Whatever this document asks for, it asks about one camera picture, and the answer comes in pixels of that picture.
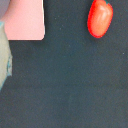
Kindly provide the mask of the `pale green gripper finger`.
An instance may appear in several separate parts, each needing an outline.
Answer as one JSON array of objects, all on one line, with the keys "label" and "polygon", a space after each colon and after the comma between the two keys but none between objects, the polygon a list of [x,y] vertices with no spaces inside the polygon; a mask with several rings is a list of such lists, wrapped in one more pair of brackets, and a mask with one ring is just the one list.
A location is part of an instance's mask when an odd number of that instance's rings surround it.
[{"label": "pale green gripper finger", "polygon": [[0,22],[0,90],[8,76],[12,75],[12,54],[4,23]]}]

